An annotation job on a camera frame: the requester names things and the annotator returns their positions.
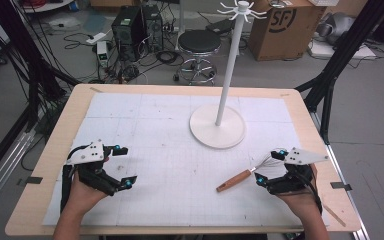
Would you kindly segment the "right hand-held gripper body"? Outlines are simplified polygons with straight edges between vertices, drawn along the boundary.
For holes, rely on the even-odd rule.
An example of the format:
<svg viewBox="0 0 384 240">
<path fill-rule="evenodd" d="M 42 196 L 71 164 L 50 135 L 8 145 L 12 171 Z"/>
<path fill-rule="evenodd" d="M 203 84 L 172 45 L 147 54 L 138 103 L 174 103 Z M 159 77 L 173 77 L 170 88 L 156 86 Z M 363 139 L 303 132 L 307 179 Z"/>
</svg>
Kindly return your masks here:
<svg viewBox="0 0 384 240">
<path fill-rule="evenodd" d="M 266 188 L 272 195 L 295 192 L 309 186 L 312 180 L 310 165 L 316 162 L 327 161 L 327 155 L 293 148 L 288 151 L 284 166 L 286 174 L 274 179 L 269 179 L 273 185 Z"/>
</svg>

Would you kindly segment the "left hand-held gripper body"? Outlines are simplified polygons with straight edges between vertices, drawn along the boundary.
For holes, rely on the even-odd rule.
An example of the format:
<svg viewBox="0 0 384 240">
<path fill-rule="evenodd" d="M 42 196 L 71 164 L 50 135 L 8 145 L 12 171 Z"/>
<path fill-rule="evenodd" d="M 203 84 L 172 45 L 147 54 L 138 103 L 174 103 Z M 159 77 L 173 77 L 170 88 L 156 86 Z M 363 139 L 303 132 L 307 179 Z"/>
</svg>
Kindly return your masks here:
<svg viewBox="0 0 384 240">
<path fill-rule="evenodd" d="M 113 196 L 120 182 L 103 169 L 103 164 L 109 155 L 119 155 L 120 146 L 105 146 L 101 140 L 82 145 L 71 150 L 66 166 L 73 166 L 78 172 L 79 180 L 85 185 Z"/>
</svg>

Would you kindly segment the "wooden handled wire whisk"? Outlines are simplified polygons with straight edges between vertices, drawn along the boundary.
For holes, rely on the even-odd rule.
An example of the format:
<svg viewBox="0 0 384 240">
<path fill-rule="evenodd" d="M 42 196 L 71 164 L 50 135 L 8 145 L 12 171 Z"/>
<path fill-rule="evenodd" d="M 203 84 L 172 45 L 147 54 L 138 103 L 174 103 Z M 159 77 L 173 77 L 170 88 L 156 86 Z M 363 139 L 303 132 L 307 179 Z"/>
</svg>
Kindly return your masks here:
<svg viewBox="0 0 384 240">
<path fill-rule="evenodd" d="M 278 151 L 278 150 L 286 150 L 286 149 L 284 149 L 284 148 L 276 148 L 276 149 L 274 149 L 272 151 Z M 257 165 L 255 165 L 251 169 L 246 169 L 246 170 L 240 172 L 239 174 L 231 177 L 230 179 L 228 179 L 227 181 L 225 181 L 221 185 L 219 185 L 216 188 L 216 191 L 218 193 L 220 193 L 222 191 L 225 191 L 225 190 L 227 190 L 227 189 L 229 189 L 229 188 L 239 184 L 240 182 L 244 181 L 254 171 L 256 171 L 259 168 L 262 168 L 262 167 L 275 167 L 275 166 L 280 165 L 283 161 L 272 158 L 270 152 Z"/>
</svg>

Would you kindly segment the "person's left hand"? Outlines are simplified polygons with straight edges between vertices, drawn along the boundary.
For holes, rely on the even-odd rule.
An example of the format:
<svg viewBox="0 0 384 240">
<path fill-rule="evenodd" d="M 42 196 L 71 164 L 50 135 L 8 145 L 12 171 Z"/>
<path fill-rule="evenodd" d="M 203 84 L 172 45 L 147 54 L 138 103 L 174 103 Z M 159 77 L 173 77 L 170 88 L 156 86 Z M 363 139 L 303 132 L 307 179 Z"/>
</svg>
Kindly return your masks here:
<svg viewBox="0 0 384 240">
<path fill-rule="evenodd" d="M 85 185 L 79 179 L 78 170 L 74 172 L 71 191 L 63 212 L 83 216 L 107 195 Z"/>
</svg>

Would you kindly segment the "person's right hand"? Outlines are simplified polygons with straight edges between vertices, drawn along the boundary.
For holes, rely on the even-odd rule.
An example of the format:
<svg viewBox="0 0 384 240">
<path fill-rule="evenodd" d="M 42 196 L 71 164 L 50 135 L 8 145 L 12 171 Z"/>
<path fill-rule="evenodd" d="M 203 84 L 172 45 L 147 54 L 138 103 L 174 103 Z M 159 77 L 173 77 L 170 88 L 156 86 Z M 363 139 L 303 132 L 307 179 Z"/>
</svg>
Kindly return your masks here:
<svg viewBox="0 0 384 240">
<path fill-rule="evenodd" d="M 317 168 L 314 164 L 311 164 L 310 167 L 312 180 L 308 187 L 296 192 L 282 193 L 278 195 L 278 198 L 284 201 L 293 213 L 295 210 L 304 208 L 318 208 L 320 212 L 321 200 L 316 184 Z"/>
</svg>

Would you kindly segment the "wooden table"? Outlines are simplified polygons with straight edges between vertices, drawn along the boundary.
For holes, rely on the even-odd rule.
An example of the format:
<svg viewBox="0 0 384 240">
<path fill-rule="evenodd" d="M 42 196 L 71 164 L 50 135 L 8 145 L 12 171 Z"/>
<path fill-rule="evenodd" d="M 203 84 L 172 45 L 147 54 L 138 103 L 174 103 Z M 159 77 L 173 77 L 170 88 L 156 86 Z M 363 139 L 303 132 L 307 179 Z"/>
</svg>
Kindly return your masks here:
<svg viewBox="0 0 384 240">
<path fill-rule="evenodd" d="M 52 184 L 57 179 L 57 170 L 69 152 L 69 147 L 74 140 L 81 120 L 86 115 L 92 97 L 97 93 L 132 93 L 132 94 L 157 94 L 157 95 L 195 95 L 218 97 L 222 92 L 220 87 L 193 87 L 169 85 L 103 85 L 80 84 L 74 87 L 71 96 L 64 107 L 56 126 L 51 133 L 44 150 L 33 170 L 34 177 L 42 177 L 40 184 L 27 184 L 24 188 L 16 207 L 14 208 L 6 226 L 5 234 L 12 237 L 50 236 L 54 228 L 45 226 L 42 220 L 45 217 L 46 207 L 51 201 Z M 307 112 L 301 95 L 294 89 L 276 88 L 242 88 L 233 87 L 228 96 L 257 97 L 283 99 L 286 103 L 292 123 L 297 129 L 299 142 L 307 150 L 317 153 L 325 152 L 323 141 L 320 138 L 314 117 Z M 341 219 L 350 224 L 348 233 L 359 229 L 359 220 L 352 216 L 353 208 L 349 206 L 347 195 L 343 190 L 333 190 L 328 181 L 334 180 L 335 171 L 327 160 L 316 165 L 318 169 L 317 184 L 322 193 L 323 204 L 328 205 Z M 294 228 L 290 225 L 283 227 L 84 227 L 81 232 L 85 235 L 122 235 L 122 234 L 233 234 L 257 232 L 291 232 Z"/>
</svg>

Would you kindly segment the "white grid paper mat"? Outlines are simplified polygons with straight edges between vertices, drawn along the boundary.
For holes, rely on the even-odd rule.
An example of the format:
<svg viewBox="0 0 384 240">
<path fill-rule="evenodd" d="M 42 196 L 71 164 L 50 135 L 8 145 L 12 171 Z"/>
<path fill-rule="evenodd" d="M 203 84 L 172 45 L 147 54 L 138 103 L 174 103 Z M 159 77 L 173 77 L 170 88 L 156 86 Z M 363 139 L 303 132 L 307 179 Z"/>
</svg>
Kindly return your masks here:
<svg viewBox="0 0 384 240">
<path fill-rule="evenodd" d="M 227 104 L 245 120 L 244 140 L 230 149 L 199 143 L 189 119 L 215 96 L 97 93 L 72 142 L 121 145 L 125 156 L 105 163 L 117 179 L 134 176 L 129 190 L 101 200 L 85 226 L 297 227 L 299 219 L 279 198 L 249 177 L 217 192 L 222 182 L 253 167 L 268 178 L 284 175 L 280 161 L 261 165 L 270 151 L 299 144 L 286 102 L 279 98 L 231 97 Z"/>
</svg>

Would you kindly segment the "black tape strip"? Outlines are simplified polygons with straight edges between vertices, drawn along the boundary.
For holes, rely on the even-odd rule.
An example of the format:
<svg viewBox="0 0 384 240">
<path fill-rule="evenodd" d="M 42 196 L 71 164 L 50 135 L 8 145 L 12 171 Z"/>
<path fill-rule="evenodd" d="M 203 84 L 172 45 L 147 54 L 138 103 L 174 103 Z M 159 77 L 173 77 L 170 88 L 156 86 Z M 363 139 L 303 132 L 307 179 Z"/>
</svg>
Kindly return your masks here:
<svg viewBox="0 0 384 240">
<path fill-rule="evenodd" d="M 25 179 L 20 178 L 17 182 L 17 185 L 26 186 L 27 184 L 40 184 L 42 180 L 43 180 L 42 177 L 29 176 Z"/>
<path fill-rule="evenodd" d="M 350 184 L 345 184 L 343 182 L 330 182 L 330 185 L 333 189 L 344 189 L 345 191 L 352 190 L 352 187 Z"/>
</svg>

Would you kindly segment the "thin wooden stick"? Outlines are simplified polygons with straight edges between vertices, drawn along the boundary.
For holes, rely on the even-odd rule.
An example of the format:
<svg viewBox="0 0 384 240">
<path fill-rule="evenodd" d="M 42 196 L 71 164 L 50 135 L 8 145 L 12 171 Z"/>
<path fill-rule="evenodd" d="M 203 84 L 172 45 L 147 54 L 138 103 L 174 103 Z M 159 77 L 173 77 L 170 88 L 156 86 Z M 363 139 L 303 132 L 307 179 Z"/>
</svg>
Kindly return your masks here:
<svg viewBox="0 0 384 240">
<path fill-rule="evenodd" d="M 324 209 L 343 227 L 346 227 L 346 223 L 326 204 L 323 204 Z"/>
</svg>

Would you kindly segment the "white hook rack stand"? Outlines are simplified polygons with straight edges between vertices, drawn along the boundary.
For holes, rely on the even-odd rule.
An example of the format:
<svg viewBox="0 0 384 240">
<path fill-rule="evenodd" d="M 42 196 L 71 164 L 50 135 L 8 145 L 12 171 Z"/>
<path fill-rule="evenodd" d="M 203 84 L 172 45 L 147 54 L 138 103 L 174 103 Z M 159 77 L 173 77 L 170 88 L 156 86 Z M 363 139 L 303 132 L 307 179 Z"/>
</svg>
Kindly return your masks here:
<svg viewBox="0 0 384 240">
<path fill-rule="evenodd" d="M 239 51 L 239 42 L 243 25 L 248 17 L 265 19 L 266 12 L 252 10 L 254 3 L 247 0 L 234 0 L 233 6 L 221 3 L 224 11 L 221 14 L 232 14 L 235 21 L 226 73 L 218 105 L 204 105 L 197 108 L 191 115 L 189 127 L 192 135 L 203 145 L 215 149 L 228 149 L 238 145 L 245 137 L 246 124 L 240 113 L 227 106 L 227 97 L 233 76 L 236 57 Z"/>
</svg>

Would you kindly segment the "small white electronic box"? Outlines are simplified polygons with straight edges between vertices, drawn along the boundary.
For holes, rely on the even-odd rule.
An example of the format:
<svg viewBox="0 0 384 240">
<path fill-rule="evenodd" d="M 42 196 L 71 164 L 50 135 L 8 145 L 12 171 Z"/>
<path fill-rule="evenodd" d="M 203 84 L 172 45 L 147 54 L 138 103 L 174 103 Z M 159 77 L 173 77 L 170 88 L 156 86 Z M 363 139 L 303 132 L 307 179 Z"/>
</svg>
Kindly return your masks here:
<svg viewBox="0 0 384 240">
<path fill-rule="evenodd" d="M 99 64 L 102 67 L 107 67 L 109 63 L 109 53 L 106 41 L 98 41 L 96 44 L 96 54 Z"/>
</svg>

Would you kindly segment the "white power strip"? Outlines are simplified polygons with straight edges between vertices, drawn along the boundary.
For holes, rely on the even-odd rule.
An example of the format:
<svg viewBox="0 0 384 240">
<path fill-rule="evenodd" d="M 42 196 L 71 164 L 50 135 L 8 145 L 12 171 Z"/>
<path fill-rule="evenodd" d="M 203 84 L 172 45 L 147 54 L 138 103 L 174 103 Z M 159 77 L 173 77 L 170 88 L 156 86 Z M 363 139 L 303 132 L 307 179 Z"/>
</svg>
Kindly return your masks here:
<svg viewBox="0 0 384 240">
<path fill-rule="evenodd" d="M 96 34 L 96 35 L 94 35 L 94 36 L 92 36 L 91 38 L 89 38 L 89 39 L 87 39 L 86 40 L 86 43 L 88 43 L 88 44 L 95 44 L 97 41 L 100 41 L 101 39 L 103 39 L 104 37 L 106 36 L 106 34 L 105 33 L 98 33 L 98 34 Z"/>
</svg>

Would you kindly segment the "brown cardboard box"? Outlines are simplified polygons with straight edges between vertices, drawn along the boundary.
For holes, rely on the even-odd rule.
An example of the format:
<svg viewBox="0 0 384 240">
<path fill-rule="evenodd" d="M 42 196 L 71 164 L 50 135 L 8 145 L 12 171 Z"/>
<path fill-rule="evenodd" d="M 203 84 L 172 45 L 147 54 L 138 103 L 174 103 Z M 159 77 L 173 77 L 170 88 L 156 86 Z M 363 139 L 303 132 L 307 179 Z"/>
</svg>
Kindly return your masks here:
<svg viewBox="0 0 384 240">
<path fill-rule="evenodd" d="M 307 49 L 326 8 L 309 0 L 250 0 L 265 12 L 254 19 L 248 48 L 257 61 L 300 58 Z"/>
</svg>

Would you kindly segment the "large black computer tower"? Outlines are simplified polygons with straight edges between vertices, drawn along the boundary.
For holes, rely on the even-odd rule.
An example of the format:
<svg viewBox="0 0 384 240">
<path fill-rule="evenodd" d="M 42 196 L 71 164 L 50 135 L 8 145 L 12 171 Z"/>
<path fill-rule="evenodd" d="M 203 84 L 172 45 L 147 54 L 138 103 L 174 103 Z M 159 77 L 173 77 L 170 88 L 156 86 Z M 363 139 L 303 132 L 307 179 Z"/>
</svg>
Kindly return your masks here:
<svg viewBox="0 0 384 240">
<path fill-rule="evenodd" d="M 111 24 L 113 36 L 122 60 L 139 59 L 139 44 L 145 39 L 140 6 L 122 6 Z"/>
</svg>

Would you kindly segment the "slim black computer tower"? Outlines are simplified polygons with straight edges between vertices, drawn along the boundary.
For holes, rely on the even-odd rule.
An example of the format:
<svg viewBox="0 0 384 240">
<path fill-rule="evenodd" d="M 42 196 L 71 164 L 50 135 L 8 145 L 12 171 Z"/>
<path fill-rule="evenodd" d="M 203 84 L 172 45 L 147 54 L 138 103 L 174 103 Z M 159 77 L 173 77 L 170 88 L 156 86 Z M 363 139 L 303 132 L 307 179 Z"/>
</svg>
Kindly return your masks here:
<svg viewBox="0 0 384 240">
<path fill-rule="evenodd" d="M 147 34 L 148 50 L 158 52 L 163 49 L 162 17 L 157 5 L 142 6 L 144 25 Z"/>
</svg>

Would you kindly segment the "black round stool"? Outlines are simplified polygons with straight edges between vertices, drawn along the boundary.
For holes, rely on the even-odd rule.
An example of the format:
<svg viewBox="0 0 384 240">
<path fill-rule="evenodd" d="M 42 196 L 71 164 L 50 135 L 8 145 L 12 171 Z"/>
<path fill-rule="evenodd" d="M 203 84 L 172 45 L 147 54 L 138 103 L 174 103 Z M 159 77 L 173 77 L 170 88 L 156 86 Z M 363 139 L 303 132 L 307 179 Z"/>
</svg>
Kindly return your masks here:
<svg viewBox="0 0 384 240">
<path fill-rule="evenodd" d="M 178 38 L 178 48 L 190 56 L 173 75 L 174 81 L 186 80 L 190 85 L 210 82 L 214 84 L 217 67 L 207 57 L 216 54 L 221 47 L 220 37 L 209 30 L 190 30 Z"/>
</svg>

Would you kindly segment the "grey rounded appliance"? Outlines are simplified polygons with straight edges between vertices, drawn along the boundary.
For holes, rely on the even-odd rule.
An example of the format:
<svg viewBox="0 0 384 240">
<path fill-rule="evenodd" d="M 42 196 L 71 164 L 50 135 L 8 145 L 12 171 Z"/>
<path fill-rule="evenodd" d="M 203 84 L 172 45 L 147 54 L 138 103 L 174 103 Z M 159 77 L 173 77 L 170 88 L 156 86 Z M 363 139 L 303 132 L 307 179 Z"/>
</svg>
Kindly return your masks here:
<svg viewBox="0 0 384 240">
<path fill-rule="evenodd" d="M 329 44 L 335 45 L 338 39 L 350 30 L 354 22 L 353 17 L 343 12 L 328 13 L 321 19 L 316 32 Z"/>
</svg>

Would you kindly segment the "aluminium rail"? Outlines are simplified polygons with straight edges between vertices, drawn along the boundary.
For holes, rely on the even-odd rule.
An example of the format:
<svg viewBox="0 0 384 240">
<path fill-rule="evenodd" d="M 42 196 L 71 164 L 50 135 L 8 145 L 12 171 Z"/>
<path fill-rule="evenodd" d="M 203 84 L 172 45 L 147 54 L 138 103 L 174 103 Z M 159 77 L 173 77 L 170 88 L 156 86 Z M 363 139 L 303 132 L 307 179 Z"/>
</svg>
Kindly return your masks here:
<svg viewBox="0 0 384 240">
<path fill-rule="evenodd" d="M 3 156 L 0 158 L 0 191 L 27 152 L 35 135 L 35 130 L 23 132 L 10 143 L 5 151 L 2 151 Z"/>
<path fill-rule="evenodd" d="M 351 232 L 351 235 L 354 240 L 371 240 L 369 237 L 369 234 L 366 230 L 366 227 L 363 223 L 363 220 L 360 216 L 360 213 L 357 209 L 357 206 L 355 204 L 355 201 L 351 195 L 352 187 L 351 185 L 345 180 L 345 177 L 341 171 L 341 168 L 339 166 L 339 163 L 336 159 L 336 156 L 334 154 L 333 148 L 330 144 L 327 144 L 323 142 L 325 151 L 327 153 L 327 159 L 330 162 L 330 164 L 333 166 L 333 169 L 331 172 L 335 171 L 335 178 L 334 180 L 329 180 L 329 186 L 333 190 L 343 190 L 344 193 L 347 195 L 349 206 L 353 208 L 352 210 L 352 216 L 355 216 L 359 220 L 359 229 L 356 231 Z M 344 219 L 341 219 L 339 215 L 337 215 L 329 206 L 324 205 L 324 211 L 329 214 L 331 220 L 330 225 L 328 226 L 329 231 L 334 231 L 333 227 L 337 224 L 340 225 L 340 230 L 342 232 L 349 232 L 347 230 L 348 227 L 350 227 L 350 224 L 346 224 L 346 221 Z"/>
</svg>

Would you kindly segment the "black metal frame stand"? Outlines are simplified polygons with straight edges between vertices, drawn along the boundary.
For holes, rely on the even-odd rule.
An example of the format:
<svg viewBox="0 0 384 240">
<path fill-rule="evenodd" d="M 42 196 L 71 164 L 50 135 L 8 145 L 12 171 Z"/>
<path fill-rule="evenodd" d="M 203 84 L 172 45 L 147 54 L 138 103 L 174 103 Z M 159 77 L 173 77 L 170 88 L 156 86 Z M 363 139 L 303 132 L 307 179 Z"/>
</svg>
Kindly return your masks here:
<svg viewBox="0 0 384 240">
<path fill-rule="evenodd" d="M 315 113 L 319 103 L 323 102 L 319 135 L 327 144 L 330 144 L 329 124 L 335 83 L 383 16 L 384 0 L 368 0 L 321 73 L 296 87 L 299 92 L 309 91 L 304 103 L 310 113 Z"/>
<path fill-rule="evenodd" d="M 39 94 L 46 100 L 62 98 L 65 91 L 57 83 L 59 78 L 72 86 L 80 81 L 58 70 L 42 56 L 25 27 L 20 14 L 10 0 L 0 0 L 0 26 L 9 37 L 11 46 L 0 38 L 0 46 L 14 69 L 29 85 L 28 105 L 0 143 L 0 161 L 24 126 L 30 130 L 38 121 Z"/>
</svg>

